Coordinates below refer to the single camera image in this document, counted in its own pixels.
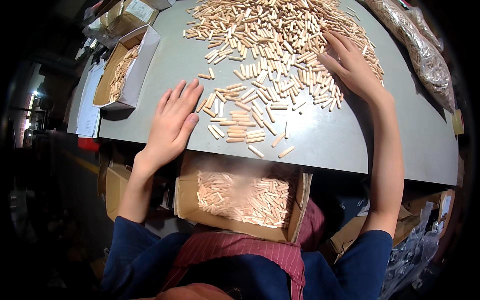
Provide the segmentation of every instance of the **wrist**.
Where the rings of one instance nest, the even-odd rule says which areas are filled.
[[[395,105],[395,99],[393,98],[392,94],[390,94],[386,89],[381,88],[373,93],[369,93],[365,101],[372,106],[378,106],[378,105]]]
[[[155,174],[156,169],[152,168],[152,163],[149,161],[145,150],[142,150],[135,155],[132,172],[139,178],[144,178],[145,180]]]

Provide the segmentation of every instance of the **yellow floor line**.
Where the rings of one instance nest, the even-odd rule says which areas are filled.
[[[92,171],[94,172],[95,174],[98,174],[100,168],[94,164],[91,164],[89,163],[88,161],[84,160],[84,159],[81,159],[79,157],[76,157],[75,155],[73,155],[72,153],[68,152],[68,151],[65,151],[65,150],[61,150],[63,154],[65,154],[65,156],[67,156],[68,158],[70,158],[71,160],[74,160],[75,162],[77,162],[80,166],[84,167],[85,169],[89,170],[89,171]]]

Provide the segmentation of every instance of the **white box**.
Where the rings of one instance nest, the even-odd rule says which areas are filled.
[[[177,0],[145,0],[150,4],[153,8],[158,9],[159,11],[164,10],[165,8],[169,8],[173,6],[173,4]]]
[[[150,25],[137,28],[122,37],[105,65],[105,71],[96,88],[93,106],[108,110],[135,108],[148,66],[161,39],[161,35]],[[139,45],[138,56],[127,70],[120,96],[116,101],[109,102],[110,82],[117,65],[123,60],[127,51],[137,45]]]

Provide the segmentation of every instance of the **person's left hand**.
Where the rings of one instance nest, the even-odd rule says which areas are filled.
[[[175,89],[163,94],[156,107],[147,145],[135,157],[148,176],[182,153],[198,122],[198,115],[192,111],[204,86],[195,78],[182,93],[185,84],[182,80]]]

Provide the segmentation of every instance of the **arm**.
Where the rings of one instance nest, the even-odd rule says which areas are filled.
[[[395,101],[371,71],[357,46],[336,32],[325,33],[343,65],[329,55],[319,60],[369,105],[373,118],[374,150],[370,210],[360,232],[383,230],[392,238],[403,194],[403,158]]]
[[[192,113],[203,85],[194,79],[185,89],[182,80],[174,90],[168,89],[158,102],[145,148],[136,156],[130,180],[119,206],[119,216],[142,223],[148,212],[155,172],[176,158],[198,122]]]

